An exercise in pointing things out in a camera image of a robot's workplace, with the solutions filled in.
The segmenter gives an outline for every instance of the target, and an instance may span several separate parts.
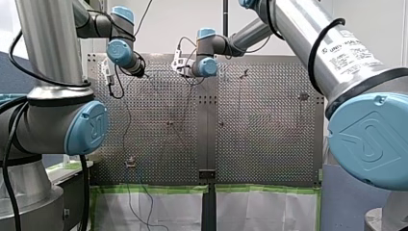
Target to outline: white plastic sheet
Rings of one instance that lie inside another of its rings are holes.
[[[217,186],[218,231],[318,231],[319,189]]]
[[[205,187],[147,187],[147,190],[154,201],[149,224],[165,225],[170,231],[201,231]],[[147,222],[150,208],[151,199],[140,186],[131,186],[130,193],[126,186],[93,189],[91,230],[147,231],[135,214]],[[150,226],[150,230],[166,231],[163,226]]]

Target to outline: metal frame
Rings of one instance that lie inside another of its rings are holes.
[[[154,74],[155,69],[156,71],[159,66],[163,67],[163,64],[165,63],[170,63],[172,61],[172,55],[143,55],[148,64],[147,68],[147,74]],[[98,79],[98,84],[96,86],[96,95],[100,95],[102,101],[104,100],[109,100],[110,97],[106,93],[106,86],[104,86],[104,81],[102,77],[102,74],[100,73],[98,64],[102,62],[104,59],[104,55],[101,54],[89,54],[89,77],[90,79]],[[295,68],[302,68],[300,62],[296,57],[272,57],[272,56],[246,56],[242,58],[235,58],[233,60],[226,60],[223,57],[219,57],[218,61],[221,64],[293,64]],[[166,74],[163,74],[163,72],[156,72],[157,74],[160,75],[165,75],[162,77],[165,77],[168,81],[164,81],[163,84],[160,86],[160,88],[164,89],[164,92],[167,91],[166,95],[167,97],[171,96],[171,92],[168,92],[171,90],[171,88],[167,89],[166,85],[175,85],[175,88],[181,88],[181,84],[185,84],[184,80],[176,75],[173,75],[171,71],[170,65],[168,65],[168,71]],[[302,83],[307,83],[307,75],[306,75],[306,70],[304,71],[305,75],[303,78],[305,78]],[[126,86],[129,81],[129,78],[133,77],[127,77],[124,75],[121,75],[122,80],[124,80],[123,84]],[[324,103],[323,103],[323,97],[313,91],[313,88],[308,85],[308,94],[310,95],[310,102],[316,104],[314,106],[315,108],[315,114],[313,115],[314,121],[309,121],[314,123],[315,126],[315,132],[313,134],[313,150],[314,150],[314,156],[313,156],[313,180],[308,180],[307,182],[305,181],[218,181],[217,175],[218,172],[215,172],[216,176],[215,177],[200,177],[199,172],[200,171],[214,171],[217,169],[217,155],[219,155],[218,150],[217,150],[217,139],[219,135],[219,124],[218,124],[218,116],[219,116],[219,104],[218,100],[218,86],[219,86],[219,78],[207,78],[206,80],[203,81],[203,83],[197,87],[193,87],[193,93],[191,95],[191,101],[193,101],[193,106],[192,108],[189,108],[189,110],[195,110],[195,126],[196,126],[196,131],[195,131],[195,136],[192,136],[192,138],[196,138],[195,142],[195,150],[196,150],[196,155],[195,155],[195,160],[196,160],[196,166],[195,166],[195,172],[196,174],[193,176],[195,180],[191,181],[180,181],[180,180],[175,180],[172,182],[169,181],[158,181],[157,178],[156,180],[143,180],[143,183],[149,183],[149,184],[157,184],[157,185],[198,185],[198,184],[213,184],[213,183],[222,183],[222,184],[228,184],[228,183],[256,183],[256,184],[268,184],[268,185],[286,185],[286,186],[295,186],[295,187],[314,187],[314,186],[319,186],[319,170],[321,169],[321,160],[322,160],[322,138],[323,138],[323,109],[324,109]],[[138,82],[139,84],[142,85],[147,85],[148,82],[147,80],[140,80],[136,79],[134,80]],[[133,90],[138,90],[136,87],[137,84],[133,85],[132,88]],[[181,103],[183,104],[183,101],[174,101],[172,103]],[[122,110],[122,106],[120,106],[122,102],[115,102],[114,100],[109,101],[108,107],[112,107],[115,105],[116,110]],[[101,152],[105,151],[113,151],[115,153],[116,158],[122,158],[123,161],[124,157],[121,156],[123,154],[121,150],[115,151],[115,147],[103,147],[101,149]],[[136,173],[130,173],[131,174],[131,181],[132,182],[138,182],[136,177]],[[174,174],[194,174],[192,171],[187,171],[187,172],[174,172]],[[98,182],[97,179],[93,178],[93,180],[96,180],[95,183],[102,183],[102,184],[117,184],[119,182],[113,181],[113,182]]]

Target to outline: metal pole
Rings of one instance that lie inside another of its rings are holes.
[[[33,70],[55,81],[83,84],[72,1],[16,0],[16,5]]]
[[[228,37],[228,0],[223,0],[223,34]]]
[[[260,18],[256,18],[247,26],[238,31],[231,37],[231,43],[234,47],[241,50],[255,45],[256,43],[266,39],[272,35],[269,26],[265,24]]]

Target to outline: black metal bracket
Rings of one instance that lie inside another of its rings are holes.
[[[200,179],[216,179],[216,171],[214,169],[200,169]]]

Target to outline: perforated metal panel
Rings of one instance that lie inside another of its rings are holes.
[[[144,57],[150,78],[121,74],[125,88],[121,100],[110,97],[105,86],[101,72],[105,56],[97,55],[89,63],[90,76],[97,76],[96,96],[110,113],[109,134],[99,149],[102,162],[96,165],[92,180],[97,184],[123,182],[128,177],[124,163],[133,156],[138,170],[129,171],[132,182],[139,181],[138,173],[143,183],[196,184],[196,88],[171,71],[169,59]],[[115,95],[120,95],[115,82]]]
[[[105,56],[89,60],[89,77],[97,79],[95,92],[111,121],[93,183],[123,182],[131,156],[149,184],[198,184],[200,169],[215,169],[215,183],[317,183],[323,99],[297,58],[220,59],[218,77],[192,88],[171,71],[172,55],[144,57],[150,78],[120,75],[124,100],[109,96],[100,68]],[[114,91],[120,94],[118,86]],[[138,182],[136,170],[129,175]]]
[[[296,58],[223,64],[218,97],[218,183],[318,182],[322,96]]]

